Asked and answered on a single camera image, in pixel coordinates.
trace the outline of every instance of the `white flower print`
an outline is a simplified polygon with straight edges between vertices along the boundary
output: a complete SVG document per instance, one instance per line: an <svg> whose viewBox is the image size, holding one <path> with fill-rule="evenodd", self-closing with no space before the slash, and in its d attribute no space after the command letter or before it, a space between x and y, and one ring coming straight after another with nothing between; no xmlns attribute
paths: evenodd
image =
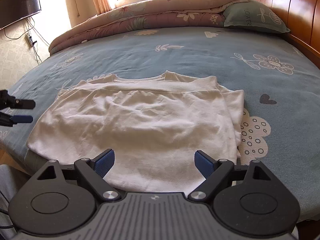
<svg viewBox="0 0 320 240"><path fill-rule="evenodd" d="M260 69L259 66L257 66L256 64L250 62L250 61L257 61L257 60L246 60L246 59L244 59L244 58L243 58L240 54L238 54L238 53L234 53L234 55L235 55L236 57L231 57L231 58L241 59L241 60L243 60L245 63L247 63L250 67L252 67L252 68L254 68L254 69Z"/></svg>
<svg viewBox="0 0 320 240"><path fill-rule="evenodd" d="M275 56L268 56L268 58L261 55L253 55L256 59L260 60L259 65L264 68L276 68L282 73L292 75L293 66L289 63L280 62L280 60Z"/></svg>
<svg viewBox="0 0 320 240"><path fill-rule="evenodd" d="M257 15L261 15L261 21L263 23L266 21L266 19L264 17L267 16L267 17L270 17L274 23L281 24L280 18L274 12L270 12L269 15L266 15L266 14L264 14L263 8L260 8L260 11L261 11L261 14L257 14Z"/></svg>
<svg viewBox="0 0 320 240"><path fill-rule="evenodd" d="M186 22L189 19L189 17L194 20L195 19L195 14L199 14L199 13L179 13L177 15L177 18L182 18L183 17L183 20Z"/></svg>
<svg viewBox="0 0 320 240"><path fill-rule="evenodd" d="M93 80L97 80L99 78L104 78L105 76L106 76L105 74L102 74L99 77L98 76L94 76L93 78L88 78L86 81L90 82L90 81L93 81Z"/></svg>
<svg viewBox="0 0 320 240"><path fill-rule="evenodd" d="M73 62L75 62L76 60L82 58L83 53L78 53L77 55L74 55L79 49L75 49L71 52L69 52L66 56L68 56L67 59L63 60L60 59L55 65L53 65L50 70L54 69L54 68L65 68L68 67L69 65L71 65Z"/></svg>
<svg viewBox="0 0 320 240"><path fill-rule="evenodd" d="M241 164L249 165L250 161L267 155L268 145L263 137L271 133L271 127L266 120L258 116L250 116L247 109L243 109L241 122L241 143L239 153Z"/></svg>
<svg viewBox="0 0 320 240"><path fill-rule="evenodd" d="M303 57L303 54L301 53L300 50L298 50L296 47L292 47L292 48L300 57Z"/></svg>
<svg viewBox="0 0 320 240"><path fill-rule="evenodd" d="M150 35L150 34L157 33L158 31L159 30L144 30L144 31L139 31L135 33L135 35Z"/></svg>
<svg viewBox="0 0 320 240"><path fill-rule="evenodd" d="M212 21L213 23L216 22L217 19L218 19L218 16L217 16L217 15L212 15L212 16L210 17L210 21Z"/></svg>
<svg viewBox="0 0 320 240"><path fill-rule="evenodd" d="M22 86L22 84L23 84L23 83L21 83L21 85L18 86L18 88L17 88L11 95L14 95L15 93L17 93L17 92L19 91L20 87Z"/></svg>
<svg viewBox="0 0 320 240"><path fill-rule="evenodd" d="M61 88L56 88L56 89L59 90L59 92L58 92L58 94L57 94L57 96L56 96L54 101L56 101L58 99L58 97L60 97L63 93L65 93L66 91L71 90L71 89L73 89L75 87L75 85L67 87L67 85L70 83L70 81L71 81L71 79L68 79L67 81L65 81L63 83Z"/></svg>
<svg viewBox="0 0 320 240"><path fill-rule="evenodd" d="M168 50L168 48L180 49L182 47L184 47L184 46L164 44L162 46L161 45L156 46L155 51Z"/></svg>
<svg viewBox="0 0 320 240"><path fill-rule="evenodd" d="M219 35L217 33L212 33L212 32L204 32L204 34L207 38L217 37L217 35Z"/></svg>
<svg viewBox="0 0 320 240"><path fill-rule="evenodd" d="M236 56L236 59L243 60L245 63L247 63L250 67L254 69L260 69L260 67L250 61L258 61L259 65L263 68L270 68L270 69L276 68L282 73L285 73L288 75L293 74L293 71L292 71L293 66L289 63L280 62L280 60L275 56L268 56L268 58L266 58L264 56L254 54L253 56L258 60L246 60L238 53L234 53L234 55Z"/></svg>
<svg viewBox="0 0 320 240"><path fill-rule="evenodd" d="M3 146L3 140L4 138L7 136L8 132L7 131L0 131L0 149L3 149L4 146Z"/></svg>

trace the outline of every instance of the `wall-mounted tv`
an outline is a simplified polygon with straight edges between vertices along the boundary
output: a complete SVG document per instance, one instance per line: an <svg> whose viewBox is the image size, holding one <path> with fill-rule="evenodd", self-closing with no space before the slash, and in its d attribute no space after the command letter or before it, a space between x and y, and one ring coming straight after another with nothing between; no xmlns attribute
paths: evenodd
<svg viewBox="0 0 320 240"><path fill-rule="evenodd" d="M40 11L40 0L0 0L0 30Z"/></svg>

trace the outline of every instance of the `pillow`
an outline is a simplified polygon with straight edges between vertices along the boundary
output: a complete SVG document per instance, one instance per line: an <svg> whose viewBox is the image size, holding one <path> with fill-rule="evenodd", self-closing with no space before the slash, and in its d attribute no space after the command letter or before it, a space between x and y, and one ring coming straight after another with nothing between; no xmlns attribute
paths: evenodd
<svg viewBox="0 0 320 240"><path fill-rule="evenodd" d="M224 10L223 15L226 17L225 27L237 26L268 33L288 33L290 31L269 7L255 0L230 5Z"/></svg>

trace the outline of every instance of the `blue bed sheet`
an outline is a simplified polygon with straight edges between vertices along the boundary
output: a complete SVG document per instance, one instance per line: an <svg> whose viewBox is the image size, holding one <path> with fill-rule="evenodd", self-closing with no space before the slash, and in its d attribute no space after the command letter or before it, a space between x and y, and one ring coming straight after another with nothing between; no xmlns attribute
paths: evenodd
<svg viewBox="0 0 320 240"><path fill-rule="evenodd" d="M300 219L320 213L320 70L275 35L213 27L162 28L67 48L9 89L17 98L35 100L36 108L5 112L32 114L34 121L0 127L0 146L35 171L45 160L29 151L26 141L61 89L109 73L138 79L166 70L195 77L214 75L228 89L243 89L241 162L262 160L299 200Z"/></svg>

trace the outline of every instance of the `floor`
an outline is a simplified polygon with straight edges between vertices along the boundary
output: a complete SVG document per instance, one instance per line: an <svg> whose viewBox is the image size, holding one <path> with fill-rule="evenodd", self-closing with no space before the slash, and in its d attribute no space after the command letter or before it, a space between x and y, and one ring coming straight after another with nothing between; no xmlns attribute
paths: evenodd
<svg viewBox="0 0 320 240"><path fill-rule="evenodd" d="M14 167L16 168L17 170L20 170L20 171L24 171L24 169L22 169L19 164L17 164L9 154L7 154L4 150L0 150L0 165L1 164L7 164L11 167Z"/></svg>
<svg viewBox="0 0 320 240"><path fill-rule="evenodd" d="M0 150L0 165L7 164L25 172L4 150ZM303 221L297 224L300 240L314 240L320 234L319 221Z"/></svg>

